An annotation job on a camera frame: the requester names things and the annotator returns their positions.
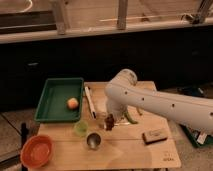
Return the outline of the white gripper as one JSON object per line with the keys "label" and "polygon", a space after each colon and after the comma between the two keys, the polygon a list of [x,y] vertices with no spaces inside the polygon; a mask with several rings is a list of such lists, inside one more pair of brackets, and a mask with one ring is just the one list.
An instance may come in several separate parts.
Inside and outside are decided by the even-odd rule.
{"label": "white gripper", "polygon": [[106,109],[108,114],[112,114],[116,121],[120,121],[127,111],[127,107],[115,101],[107,101]]}

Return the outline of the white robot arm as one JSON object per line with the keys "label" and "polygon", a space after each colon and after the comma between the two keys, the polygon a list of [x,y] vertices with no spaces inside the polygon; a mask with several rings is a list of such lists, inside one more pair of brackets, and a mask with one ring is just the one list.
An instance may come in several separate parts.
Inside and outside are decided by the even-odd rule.
{"label": "white robot arm", "polygon": [[138,88],[137,75],[122,69],[106,87],[106,109],[116,121],[128,106],[173,120],[181,125],[213,135],[213,100]]}

